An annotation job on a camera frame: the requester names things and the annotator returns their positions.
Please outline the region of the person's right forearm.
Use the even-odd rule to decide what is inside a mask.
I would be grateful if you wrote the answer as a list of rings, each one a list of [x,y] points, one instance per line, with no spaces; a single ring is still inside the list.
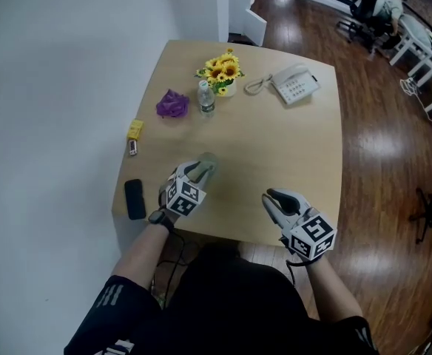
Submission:
[[[339,322],[349,317],[362,317],[360,304],[332,268],[327,258],[306,266],[319,318],[323,322]]]

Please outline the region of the white office desk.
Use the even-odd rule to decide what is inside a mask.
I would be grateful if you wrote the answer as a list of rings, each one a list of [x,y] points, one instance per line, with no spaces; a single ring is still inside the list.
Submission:
[[[411,15],[404,14],[399,19],[400,42],[389,64],[394,66],[407,52],[414,54],[418,61],[408,72],[419,89],[432,79],[432,31]],[[432,102],[425,107],[426,112],[432,110]]]

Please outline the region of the person's black shirt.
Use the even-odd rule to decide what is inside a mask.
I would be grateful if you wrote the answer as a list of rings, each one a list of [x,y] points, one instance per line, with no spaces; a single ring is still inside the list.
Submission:
[[[281,272],[216,244],[189,264],[165,308],[110,277],[64,355],[95,355],[118,340],[132,343],[131,355],[379,355],[365,319],[310,318]]]

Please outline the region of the crumpled purple cloth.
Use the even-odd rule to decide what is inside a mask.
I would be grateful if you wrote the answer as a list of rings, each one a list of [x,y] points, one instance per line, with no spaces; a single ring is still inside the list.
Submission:
[[[172,89],[168,89],[162,99],[156,104],[156,113],[162,118],[185,117],[189,109],[189,97]]]

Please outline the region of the white water dispenser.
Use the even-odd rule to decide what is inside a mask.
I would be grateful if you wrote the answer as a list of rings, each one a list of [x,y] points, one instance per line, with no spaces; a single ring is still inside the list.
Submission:
[[[255,0],[249,0],[245,13],[243,14],[243,34],[255,45],[262,47],[267,21],[252,10]]]

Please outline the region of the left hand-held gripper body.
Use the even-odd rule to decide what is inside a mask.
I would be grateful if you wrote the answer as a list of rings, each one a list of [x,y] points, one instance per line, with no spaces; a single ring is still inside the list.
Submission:
[[[160,187],[158,204],[171,212],[188,217],[204,200],[206,193],[195,185],[194,180],[180,179],[180,165]]]

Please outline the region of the small yellow box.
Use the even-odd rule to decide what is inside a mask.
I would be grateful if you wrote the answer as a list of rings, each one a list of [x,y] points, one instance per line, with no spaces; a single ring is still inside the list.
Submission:
[[[134,119],[132,120],[131,124],[129,125],[129,129],[126,134],[126,138],[128,140],[134,140],[138,141],[139,137],[141,136],[142,130],[144,127],[143,121]]]

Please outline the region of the person's left forearm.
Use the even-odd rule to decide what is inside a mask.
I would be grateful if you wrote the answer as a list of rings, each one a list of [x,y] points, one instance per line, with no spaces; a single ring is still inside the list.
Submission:
[[[112,276],[131,285],[139,294],[152,299],[150,288],[169,237],[169,230],[160,223],[148,223],[112,270]]]

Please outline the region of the clear plastic water bottle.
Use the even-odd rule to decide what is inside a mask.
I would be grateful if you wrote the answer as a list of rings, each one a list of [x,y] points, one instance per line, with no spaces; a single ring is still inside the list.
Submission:
[[[197,99],[200,113],[204,117],[212,117],[215,112],[215,96],[206,80],[202,80],[198,83]]]

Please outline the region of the sunflower bouquet in white vase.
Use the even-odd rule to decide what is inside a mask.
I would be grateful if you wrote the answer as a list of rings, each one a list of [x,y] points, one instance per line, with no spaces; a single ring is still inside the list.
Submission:
[[[227,48],[222,55],[206,61],[195,77],[206,80],[216,96],[229,98],[237,92],[237,79],[244,78],[245,73],[234,50]]]

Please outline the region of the black smartwatch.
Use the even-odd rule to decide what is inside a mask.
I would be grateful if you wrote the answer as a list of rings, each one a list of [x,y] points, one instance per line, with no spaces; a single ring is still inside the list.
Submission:
[[[167,216],[165,211],[156,210],[148,217],[148,221],[154,225],[161,225],[167,229],[168,232],[174,230],[175,225],[172,220]]]

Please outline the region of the clear glass cup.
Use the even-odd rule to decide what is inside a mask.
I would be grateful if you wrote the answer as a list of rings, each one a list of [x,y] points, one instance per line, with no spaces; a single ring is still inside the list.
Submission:
[[[216,165],[218,168],[218,158],[211,152],[204,152],[198,156],[200,165]]]

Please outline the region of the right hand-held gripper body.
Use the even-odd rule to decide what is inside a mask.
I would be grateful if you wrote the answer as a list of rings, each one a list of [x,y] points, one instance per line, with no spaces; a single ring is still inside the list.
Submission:
[[[307,209],[296,221],[282,229],[280,241],[303,262],[314,262],[334,247],[337,228],[317,209]]]

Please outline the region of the white desk telephone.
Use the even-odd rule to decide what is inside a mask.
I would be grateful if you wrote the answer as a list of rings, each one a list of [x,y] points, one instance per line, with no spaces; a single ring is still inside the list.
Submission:
[[[286,105],[293,105],[320,89],[320,84],[305,64],[295,64],[275,74],[269,74],[247,83],[243,90],[247,95],[258,95],[272,85]]]

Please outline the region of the black smartphone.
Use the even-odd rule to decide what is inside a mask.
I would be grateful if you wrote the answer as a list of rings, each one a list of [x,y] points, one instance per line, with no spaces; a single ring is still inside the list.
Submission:
[[[146,218],[143,184],[140,179],[128,180],[124,183],[127,214],[130,220]]]

